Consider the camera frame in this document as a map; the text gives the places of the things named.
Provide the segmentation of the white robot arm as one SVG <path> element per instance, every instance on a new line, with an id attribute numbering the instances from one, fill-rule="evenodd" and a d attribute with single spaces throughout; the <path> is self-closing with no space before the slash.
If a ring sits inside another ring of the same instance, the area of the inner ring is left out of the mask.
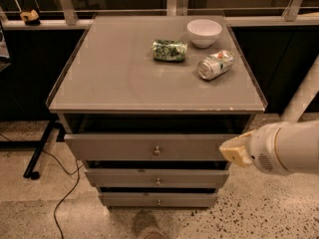
<path id="1" fill-rule="evenodd" d="M 269 123 L 225 141 L 223 157 L 267 174 L 319 173 L 319 121 Z"/>

